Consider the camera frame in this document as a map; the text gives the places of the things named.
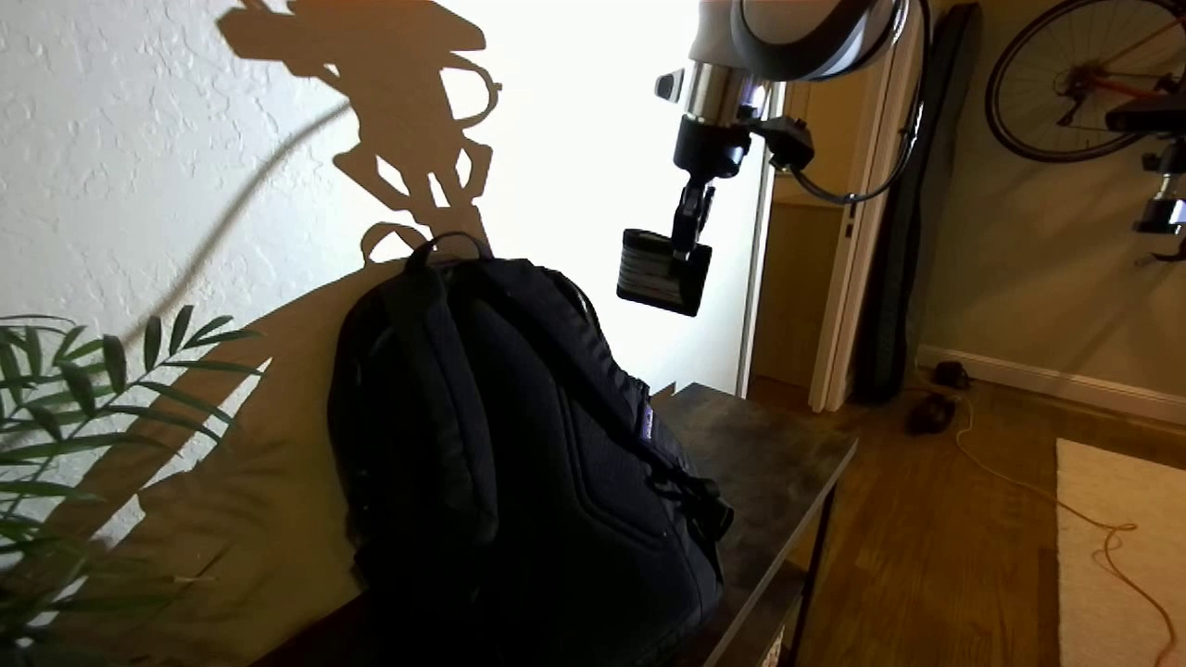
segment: cable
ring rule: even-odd
[[[138,341],[145,332],[145,321],[160,310],[178,309],[178,299],[186,298],[186,288],[192,284],[192,278],[199,273],[199,267],[218,252],[218,245],[231,237],[231,229],[236,227],[236,218],[249,213],[253,195],[262,189],[262,181],[320,130],[326,130],[331,122],[344,120],[348,103],[338,103],[331,113],[322,113],[320,120],[312,120],[309,127],[300,127],[292,137],[286,137],[254,171],[253,179],[232,192],[232,199],[227,204],[227,213],[218,216],[213,229],[199,242],[199,250],[186,260],[186,267],[178,269],[173,284],[154,299],[154,309],[147,309],[147,314],[139,321],[132,321],[129,331],[118,332],[118,341]]]
[[[929,0],[915,0],[919,3],[919,42],[923,42],[923,51],[919,51],[919,90],[915,90],[915,113],[911,113],[911,120],[895,130],[895,137],[902,137],[902,160],[895,160],[895,168],[892,168],[892,176],[884,176],[884,181],[881,185],[876,185],[876,189],[864,189],[864,192],[834,192],[834,189],[827,189],[827,185],[819,185],[819,181],[810,181],[805,171],[790,171],[794,176],[794,181],[800,185],[800,189],[806,189],[814,199],[831,199],[831,204],[841,204],[841,208],[848,208],[848,204],[860,204],[860,199],[876,199],[876,195],[881,195],[905,171],[909,171],[909,163],[915,160],[915,148],[919,148],[919,135],[923,135],[923,120],[925,120],[925,103],[923,103],[923,92],[925,92],[925,73],[929,73],[929,43],[934,43],[934,35],[929,35]]]
[[[1168,641],[1161,646],[1161,652],[1156,652],[1156,659],[1151,659],[1156,667],[1165,667],[1168,657],[1179,650],[1179,626],[1175,626],[1171,613],[1168,613],[1146,584],[1139,584],[1139,581],[1116,563],[1118,535],[1139,535],[1139,523],[1104,523],[1104,518],[1092,518],[1092,516],[1086,516],[1083,508],[1058,502],[1055,493],[1049,493],[1049,491],[1040,491],[1040,486],[1034,486],[1034,483],[1011,478],[1011,476],[988,467],[988,462],[982,462],[982,458],[967,447],[967,439],[972,439],[972,426],[976,426],[976,407],[972,407],[972,399],[960,399],[960,398],[948,398],[948,399],[953,399],[953,405],[960,407],[960,416],[962,416],[962,421],[953,429],[953,446],[962,452],[962,458],[972,458],[972,467],[987,471],[988,478],[999,478],[999,483],[1008,483],[1008,486],[1014,486],[1014,491],[1024,491],[1024,493],[1031,493],[1031,495],[1037,495],[1037,502],[1049,502],[1049,505],[1055,505],[1058,510],[1067,510],[1067,516],[1074,516],[1079,523],[1086,523],[1086,528],[1092,528],[1092,530],[1104,535],[1102,555],[1104,555],[1104,563],[1107,563],[1107,575],[1118,577],[1129,592],[1139,592],[1139,597],[1161,615],[1161,624],[1165,624],[1165,631],[1168,631]]]

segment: baseboard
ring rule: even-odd
[[[997,383],[997,384],[1011,384],[1011,389],[1028,389],[1028,392],[1040,392],[1040,398],[1055,398],[1055,399],[1072,399],[1072,405],[1091,405],[1091,407],[1118,413],[1118,416],[1133,416],[1133,419],[1186,426],[1186,398],[1179,398],[1179,392],[1156,392],[1156,389],[1140,389],[1140,384],[1118,384],[1118,383],[1104,383],[1104,378],[1062,376],[1062,371],[1028,367],[1028,362],[1011,362],[1011,360],[972,356],[972,353],[956,353],[956,347],[923,344],[915,353],[919,367],[934,367],[941,360],[960,360],[967,367],[967,376],[982,378],[982,383]]]

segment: wooden furniture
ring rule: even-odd
[[[778,638],[778,665],[794,665],[822,563],[831,505],[856,442],[771,419],[705,384],[656,398],[656,413],[678,435],[693,476],[713,478],[735,508],[735,528],[720,545],[727,600],[678,665],[763,665]],[[790,551],[810,528],[810,555],[794,567]]]

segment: bicycle tire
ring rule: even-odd
[[[1008,151],[1034,163],[1102,160],[1140,142],[1140,135],[1116,135],[1104,127],[1104,113],[1129,101],[1121,92],[1086,92],[1086,95],[1097,95],[1091,103],[1092,120],[1074,122],[1086,95],[1074,103],[1072,79],[1083,73],[1086,67],[1107,64],[1112,51],[1129,51],[1133,43],[1146,47],[1140,37],[1151,37],[1151,35],[1156,42],[1168,42],[1156,47],[1165,51],[1171,47],[1175,56],[1186,51],[1179,0],[1067,0],[1040,11],[1004,43],[1004,51],[988,71],[987,122],[994,137]]]

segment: rug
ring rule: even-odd
[[[1058,442],[1055,493],[1102,523],[1133,523],[1118,535],[1112,560],[1151,592],[1179,646],[1165,667],[1186,667],[1186,471]],[[1107,575],[1104,530],[1055,510],[1058,530],[1058,657],[1062,667],[1156,665],[1168,626],[1149,600]]]

